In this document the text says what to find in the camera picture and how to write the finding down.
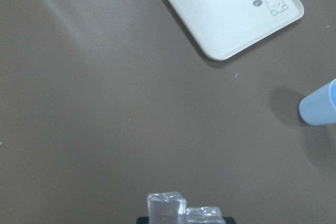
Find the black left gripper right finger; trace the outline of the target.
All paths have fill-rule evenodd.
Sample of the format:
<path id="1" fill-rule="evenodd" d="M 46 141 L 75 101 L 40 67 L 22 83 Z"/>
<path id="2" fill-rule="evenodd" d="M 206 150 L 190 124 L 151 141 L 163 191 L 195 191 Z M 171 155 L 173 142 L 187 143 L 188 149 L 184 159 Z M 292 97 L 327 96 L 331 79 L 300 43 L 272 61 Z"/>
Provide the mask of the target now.
<path id="1" fill-rule="evenodd" d="M 226 224 L 236 224 L 236 221 L 234 220 L 233 217 L 225 217 L 223 216 L 223 219 L 225 221 Z"/>

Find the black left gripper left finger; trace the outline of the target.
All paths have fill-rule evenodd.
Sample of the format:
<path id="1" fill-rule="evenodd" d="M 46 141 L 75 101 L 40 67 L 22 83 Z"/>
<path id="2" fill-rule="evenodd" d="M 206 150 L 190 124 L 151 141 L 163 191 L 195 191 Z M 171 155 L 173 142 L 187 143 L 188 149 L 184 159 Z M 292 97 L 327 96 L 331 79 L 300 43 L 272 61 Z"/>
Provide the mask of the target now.
<path id="1" fill-rule="evenodd" d="M 149 217 L 148 216 L 138 217 L 136 219 L 136 224 L 149 224 Z"/>

